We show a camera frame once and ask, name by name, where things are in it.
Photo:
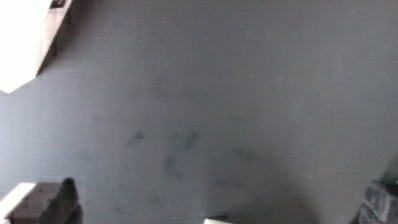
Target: wall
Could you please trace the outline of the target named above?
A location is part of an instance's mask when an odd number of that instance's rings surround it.
[[[348,223],[398,145],[392,0],[81,0],[0,95],[0,191],[72,176],[85,223]]]

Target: white object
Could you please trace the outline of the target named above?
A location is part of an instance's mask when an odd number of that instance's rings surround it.
[[[0,0],[0,90],[10,93],[35,78],[72,0]]]
[[[10,193],[3,197],[0,201],[0,224],[7,224],[7,215],[12,212],[17,204],[24,196],[28,195],[30,191],[33,190],[35,183],[19,183],[14,187]]]
[[[206,219],[202,224],[231,224],[231,223],[220,222],[220,221],[216,221],[213,219]]]

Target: smudge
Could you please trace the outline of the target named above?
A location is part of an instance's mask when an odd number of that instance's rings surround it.
[[[184,138],[184,142],[183,142],[183,145],[184,145],[184,150],[190,150],[197,144],[197,141],[199,141],[199,132],[197,131],[191,131],[188,133],[188,136]]]
[[[124,208],[120,207],[119,204],[115,204],[115,206],[113,206],[113,208],[111,208],[111,211],[113,211],[113,213],[115,213],[117,215],[126,214],[126,210],[124,210]]]
[[[232,180],[222,175],[215,176],[215,185],[222,188],[234,188],[234,189],[239,189],[243,186],[238,180]]]
[[[163,207],[167,204],[174,204],[175,200],[174,198],[167,198],[167,196],[154,196],[149,199],[149,205],[154,207]]]
[[[127,144],[126,144],[127,148],[133,148],[136,144],[140,144],[143,141],[145,141],[145,134],[142,131],[138,131],[127,140]]]
[[[241,162],[250,163],[254,160],[254,151],[250,149],[238,148],[234,149],[234,156]]]
[[[177,163],[175,157],[172,155],[168,155],[163,160],[163,171],[170,178],[181,180],[183,172],[179,171],[179,169],[175,167],[175,163]]]

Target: stain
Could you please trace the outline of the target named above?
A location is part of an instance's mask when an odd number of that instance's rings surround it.
[[[183,172],[177,169],[175,164],[177,164],[175,157],[168,155],[163,160],[163,171],[172,179],[183,180]]]
[[[184,137],[184,141],[183,141],[184,150],[190,150],[193,148],[199,138],[200,138],[199,132],[191,131],[188,133],[188,136]]]
[[[167,196],[154,196],[149,199],[149,205],[154,206],[156,208],[163,207],[165,205],[174,205],[175,199],[167,198]]]
[[[117,214],[117,215],[124,215],[126,214],[126,210],[124,208],[120,207],[119,204],[115,204],[113,208],[111,208],[111,212]]]
[[[143,141],[145,141],[145,134],[142,131],[138,131],[127,140],[127,144],[126,144],[127,148],[133,148],[136,144],[140,144]]]
[[[243,187],[241,182],[222,175],[215,176],[215,185],[222,188],[234,188],[234,189],[239,189]]]
[[[252,149],[236,148],[232,154],[241,162],[250,163],[255,157]]]

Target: concrete floor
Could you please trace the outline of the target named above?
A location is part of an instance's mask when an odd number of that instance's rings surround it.
[[[1,193],[74,177],[85,224],[348,224],[396,177],[396,12],[76,0],[56,57],[0,95]]]

